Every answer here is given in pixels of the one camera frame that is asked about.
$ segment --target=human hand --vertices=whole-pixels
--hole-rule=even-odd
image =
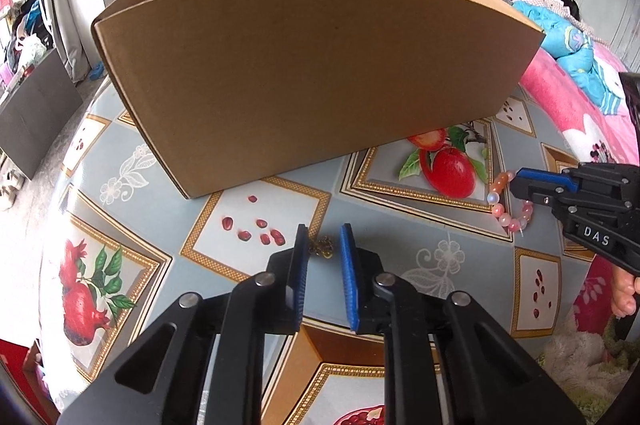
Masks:
[[[611,282],[611,310],[617,317],[626,317],[636,312],[634,294],[640,293],[640,277],[634,278],[629,272],[613,267]]]

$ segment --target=pink blanket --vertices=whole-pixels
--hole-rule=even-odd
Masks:
[[[600,44],[596,57],[626,71],[622,62]],[[538,50],[520,80],[527,93],[546,111],[580,161],[610,161],[638,165],[636,129],[625,102],[617,115],[604,116],[556,64],[549,53]]]

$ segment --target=white shoe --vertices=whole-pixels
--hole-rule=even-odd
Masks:
[[[5,211],[14,206],[15,192],[6,187],[0,188],[0,211]]]
[[[8,171],[3,180],[2,185],[4,187],[11,187],[16,190],[20,190],[24,185],[24,176],[14,169]]]

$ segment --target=silver bolt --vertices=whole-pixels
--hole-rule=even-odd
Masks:
[[[466,291],[454,291],[451,295],[451,302],[456,306],[469,306],[471,297]]]
[[[264,271],[255,276],[255,283],[258,286],[271,286],[276,282],[276,275],[270,271]]]
[[[396,276],[392,273],[384,271],[376,275],[376,282],[380,284],[380,286],[393,286],[396,283]]]
[[[178,304],[181,308],[193,308],[198,303],[198,299],[199,297],[197,293],[184,293],[180,296]]]

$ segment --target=gray curtain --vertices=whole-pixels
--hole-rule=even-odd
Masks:
[[[91,66],[87,59],[68,0],[39,0],[42,18],[53,36],[66,72],[74,82],[87,76]]]

